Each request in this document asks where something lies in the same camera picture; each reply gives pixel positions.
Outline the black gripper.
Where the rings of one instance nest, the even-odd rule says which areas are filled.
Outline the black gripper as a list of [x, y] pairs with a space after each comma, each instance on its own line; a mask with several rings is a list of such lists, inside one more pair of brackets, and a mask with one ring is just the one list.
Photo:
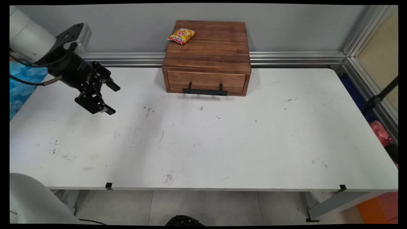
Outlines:
[[107, 113], [113, 115], [116, 110], [108, 106], [102, 97], [101, 86], [93, 86], [92, 77], [111, 90], [117, 92], [121, 89], [111, 78], [111, 72], [97, 61], [92, 65], [71, 51], [66, 51], [61, 57], [63, 60], [48, 66], [48, 72], [54, 77], [61, 76], [61, 81], [80, 93], [75, 102], [91, 114]]

